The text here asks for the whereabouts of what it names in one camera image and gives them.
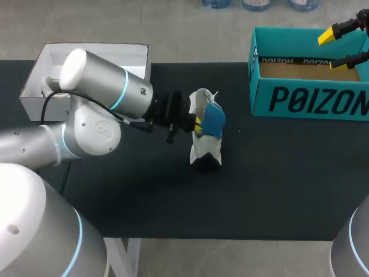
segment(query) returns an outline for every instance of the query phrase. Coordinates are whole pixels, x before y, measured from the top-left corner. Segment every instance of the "open box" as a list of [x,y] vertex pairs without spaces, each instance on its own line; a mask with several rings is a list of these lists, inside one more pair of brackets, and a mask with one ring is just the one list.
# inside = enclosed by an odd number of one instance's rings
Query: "open box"
[[248,64],[253,115],[369,120],[369,63],[351,70],[329,66],[334,59],[368,50],[366,32],[319,46],[324,31],[254,28]]
[[[42,78],[59,79],[64,60],[76,48],[90,51],[140,78],[150,80],[149,49],[143,44],[119,43],[47,43],[21,91],[20,100],[31,121],[40,121],[45,97],[41,93]],[[70,98],[52,98],[45,113],[46,121],[65,121]]]

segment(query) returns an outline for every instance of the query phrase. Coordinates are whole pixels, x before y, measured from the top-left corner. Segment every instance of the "teal cardboard box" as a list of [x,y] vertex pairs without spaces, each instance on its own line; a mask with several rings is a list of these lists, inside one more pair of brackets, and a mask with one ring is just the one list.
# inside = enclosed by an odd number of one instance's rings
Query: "teal cardboard box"
[[367,51],[366,32],[319,46],[324,32],[254,28],[248,63],[253,115],[369,120],[369,62],[351,70],[329,67],[334,59]]

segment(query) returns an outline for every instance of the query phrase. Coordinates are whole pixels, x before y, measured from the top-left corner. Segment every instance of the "cable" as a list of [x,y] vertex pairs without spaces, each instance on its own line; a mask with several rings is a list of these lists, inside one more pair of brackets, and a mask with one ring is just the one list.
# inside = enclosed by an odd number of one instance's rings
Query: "cable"
[[103,108],[105,111],[107,111],[108,113],[110,113],[111,115],[113,115],[115,118],[119,119],[120,121],[122,121],[123,123],[125,124],[130,124],[130,122],[122,117],[120,117],[117,113],[111,111],[107,106],[105,106],[104,104],[102,104],[101,102],[95,100],[94,98],[86,95],[86,94],[82,94],[82,93],[79,93],[77,91],[54,91],[52,92],[51,94],[49,94],[46,99],[45,99],[45,102],[44,102],[44,105],[42,107],[42,112],[41,112],[41,120],[40,120],[40,125],[44,125],[45,124],[45,112],[46,112],[46,107],[47,107],[47,104],[48,102],[50,101],[50,99],[55,95],[55,94],[60,94],[60,93],[68,93],[68,94],[71,94],[71,95],[76,95],[76,96],[79,96],[81,98],[84,98],[86,100],[89,100],[93,103],[95,103],[96,105],[100,106],[101,108]]

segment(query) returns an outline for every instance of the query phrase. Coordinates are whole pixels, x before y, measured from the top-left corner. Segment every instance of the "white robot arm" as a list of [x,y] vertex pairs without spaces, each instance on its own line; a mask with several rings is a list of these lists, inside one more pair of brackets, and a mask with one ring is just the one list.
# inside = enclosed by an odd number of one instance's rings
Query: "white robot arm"
[[195,127],[188,97],[155,96],[149,82],[82,49],[65,60],[59,86],[71,94],[66,122],[0,132],[1,277],[115,277],[99,232],[30,169],[110,153],[121,139],[115,113],[169,128],[169,142]]
[[[195,115],[189,114],[188,98],[178,93],[156,98],[150,82],[83,49],[66,58],[59,86],[61,92],[78,91],[117,114],[171,128],[171,135],[176,131],[173,124],[194,129]],[[34,170],[63,160],[105,155],[121,140],[120,123],[106,108],[72,95],[66,122],[0,133],[0,162]]]

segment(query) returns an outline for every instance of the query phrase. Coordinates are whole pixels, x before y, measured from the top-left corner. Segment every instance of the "blue shoe tongue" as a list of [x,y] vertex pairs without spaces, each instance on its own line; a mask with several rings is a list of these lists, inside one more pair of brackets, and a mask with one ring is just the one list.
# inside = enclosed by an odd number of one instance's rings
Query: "blue shoe tongue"
[[218,139],[222,137],[222,129],[225,124],[224,111],[213,103],[208,103],[205,107],[204,117],[200,123],[201,132]]

